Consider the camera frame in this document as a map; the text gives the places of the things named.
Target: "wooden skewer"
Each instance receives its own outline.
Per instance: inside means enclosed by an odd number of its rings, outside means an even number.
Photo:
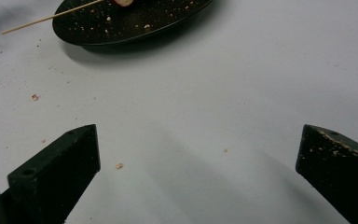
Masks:
[[[62,16],[62,15],[71,13],[71,12],[76,11],[76,10],[79,10],[79,9],[81,9],[81,8],[83,8],[83,7],[89,7],[89,6],[91,6],[91,5],[94,5],[94,4],[103,2],[103,1],[105,1],[105,0],[96,0],[96,1],[94,1],[94,2],[87,3],[86,5],[83,5],[83,6],[80,6],[80,7],[75,7],[75,8],[69,9],[69,10],[67,10],[67,11],[61,12],[61,13],[59,13],[59,14],[55,14],[54,16],[49,16],[49,17],[46,17],[46,18],[41,19],[41,20],[38,20],[38,21],[33,21],[33,22],[30,22],[30,23],[23,24],[23,25],[18,26],[18,27],[16,27],[16,28],[13,28],[13,29],[10,29],[10,30],[6,30],[6,31],[2,32],[2,35],[8,34],[8,33],[13,32],[13,31],[20,30],[20,29],[22,29],[22,28],[24,28],[24,27],[31,26],[31,25],[37,24],[37,23],[42,22],[42,21],[48,21],[48,20],[51,20],[51,19],[53,19],[53,18],[60,17],[60,16]]]

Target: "dirty black surface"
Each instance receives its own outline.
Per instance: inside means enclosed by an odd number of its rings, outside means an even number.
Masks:
[[[64,0],[57,13],[91,0]],[[212,0],[135,0],[117,7],[110,0],[55,18],[55,34],[78,46],[114,46],[159,34],[195,15]]]
[[[350,223],[358,223],[358,143],[305,125],[296,170]]]
[[[7,176],[9,220],[63,223],[100,168],[96,126],[65,133]],[[26,215],[19,217],[19,209]]]

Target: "white table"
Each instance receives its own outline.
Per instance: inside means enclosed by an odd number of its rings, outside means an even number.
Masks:
[[[0,33],[60,3],[0,0]],[[295,164],[306,123],[358,141],[358,1],[214,0],[146,43],[85,50],[51,21],[0,35],[1,192],[95,123],[102,170],[66,223],[347,223]]]

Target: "oval black plate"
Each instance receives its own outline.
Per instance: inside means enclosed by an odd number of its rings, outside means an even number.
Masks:
[[[57,13],[90,0],[64,0]],[[110,0],[57,17],[55,34],[78,46],[129,43],[155,35],[196,14],[212,0],[134,0],[130,7],[116,7]]]

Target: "food piece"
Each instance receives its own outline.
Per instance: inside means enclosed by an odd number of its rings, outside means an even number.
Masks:
[[[37,101],[37,100],[39,99],[39,96],[37,96],[36,94],[34,94],[34,95],[32,96],[32,99],[33,99],[34,101]]]
[[[123,168],[123,166],[124,166],[123,163],[119,163],[116,165],[116,169],[119,170],[119,169]]]
[[[113,0],[112,2],[117,3],[121,7],[128,7],[132,4],[133,0]]]

